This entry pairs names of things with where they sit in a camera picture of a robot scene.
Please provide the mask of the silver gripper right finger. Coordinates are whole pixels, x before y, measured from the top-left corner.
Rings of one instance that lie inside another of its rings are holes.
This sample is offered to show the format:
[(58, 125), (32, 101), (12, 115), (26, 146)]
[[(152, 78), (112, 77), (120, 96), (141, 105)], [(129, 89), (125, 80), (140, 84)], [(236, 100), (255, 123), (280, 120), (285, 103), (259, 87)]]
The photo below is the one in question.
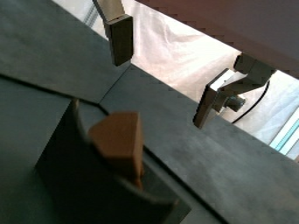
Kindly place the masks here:
[(199, 129), (203, 127), (211, 111), (219, 113), (223, 108), (231, 108), (237, 112), (245, 104), (245, 99), (240, 95), (261, 88), (275, 71), (267, 63), (241, 53), (236, 57), (233, 69), (225, 68), (205, 85), (192, 118), (193, 125)]

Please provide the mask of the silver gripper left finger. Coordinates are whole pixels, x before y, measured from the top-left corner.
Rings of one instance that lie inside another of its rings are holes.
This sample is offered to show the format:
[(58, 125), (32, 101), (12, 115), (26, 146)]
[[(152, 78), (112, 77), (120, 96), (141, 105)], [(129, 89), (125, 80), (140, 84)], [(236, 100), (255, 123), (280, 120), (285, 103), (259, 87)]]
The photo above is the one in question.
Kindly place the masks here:
[(92, 0), (102, 19), (112, 61), (122, 65), (133, 56), (133, 17), (125, 14), (121, 0)]

